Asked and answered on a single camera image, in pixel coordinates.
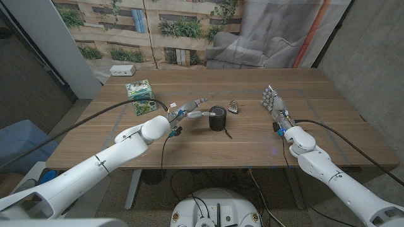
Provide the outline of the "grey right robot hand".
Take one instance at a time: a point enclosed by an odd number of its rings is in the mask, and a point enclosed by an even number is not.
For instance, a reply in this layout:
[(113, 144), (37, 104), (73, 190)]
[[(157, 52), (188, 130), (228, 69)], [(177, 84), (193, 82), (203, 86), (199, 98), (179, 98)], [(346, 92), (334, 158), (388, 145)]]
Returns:
[(260, 103), (267, 108), (273, 120), (284, 130), (295, 126), (295, 122), (289, 116), (289, 112), (278, 92), (269, 84), (263, 92)]

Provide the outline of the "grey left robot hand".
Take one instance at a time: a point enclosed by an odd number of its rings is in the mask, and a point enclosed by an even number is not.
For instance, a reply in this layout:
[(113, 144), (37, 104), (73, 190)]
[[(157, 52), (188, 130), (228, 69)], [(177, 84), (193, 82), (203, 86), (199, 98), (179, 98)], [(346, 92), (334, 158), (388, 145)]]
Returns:
[(176, 111), (175, 114), (178, 117), (179, 120), (181, 120), (184, 117), (187, 117), (189, 119), (197, 119), (200, 117), (214, 117), (216, 116), (216, 113), (214, 112), (202, 112), (200, 110), (196, 111), (196, 108), (199, 107), (201, 103), (207, 102), (207, 98), (200, 98), (192, 102), (188, 102), (182, 106), (180, 106)]

